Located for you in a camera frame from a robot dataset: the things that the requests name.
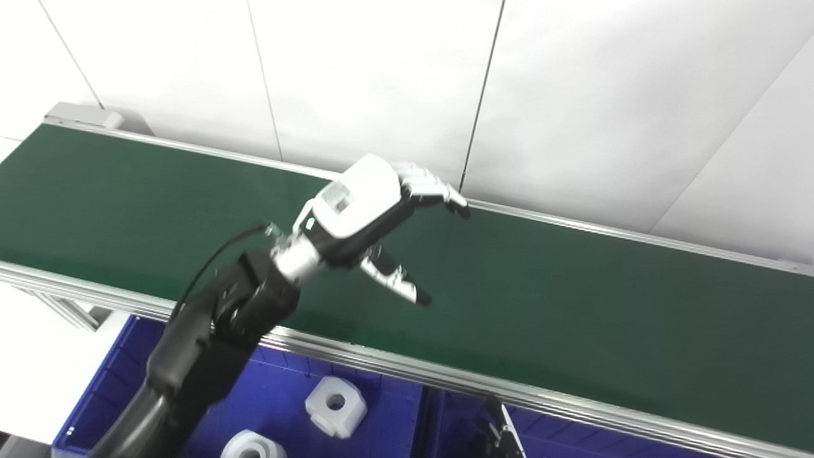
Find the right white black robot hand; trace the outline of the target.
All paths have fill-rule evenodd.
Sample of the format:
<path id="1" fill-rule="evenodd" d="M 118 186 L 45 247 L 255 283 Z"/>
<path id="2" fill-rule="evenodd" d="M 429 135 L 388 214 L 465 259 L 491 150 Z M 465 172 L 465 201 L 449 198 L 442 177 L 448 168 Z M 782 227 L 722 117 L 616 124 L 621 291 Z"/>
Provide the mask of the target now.
<path id="1" fill-rule="evenodd" d="M 486 457 L 527 457 L 506 404 L 487 394 L 486 409 L 492 418 L 486 423 Z"/>

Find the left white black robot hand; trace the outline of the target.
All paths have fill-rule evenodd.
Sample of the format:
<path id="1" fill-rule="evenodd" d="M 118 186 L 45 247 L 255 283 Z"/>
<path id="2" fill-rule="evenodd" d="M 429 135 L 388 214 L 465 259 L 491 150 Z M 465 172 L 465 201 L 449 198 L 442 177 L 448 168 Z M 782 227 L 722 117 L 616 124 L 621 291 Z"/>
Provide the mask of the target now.
<path id="1" fill-rule="evenodd" d="M 432 205 L 444 205 L 464 219 L 471 216 L 462 194 L 428 169 L 368 154 L 303 205 L 275 264 L 299 285 L 326 268 L 358 268 L 401 298 L 429 305 L 429 293 L 381 246 L 381 239 L 416 209 Z"/>

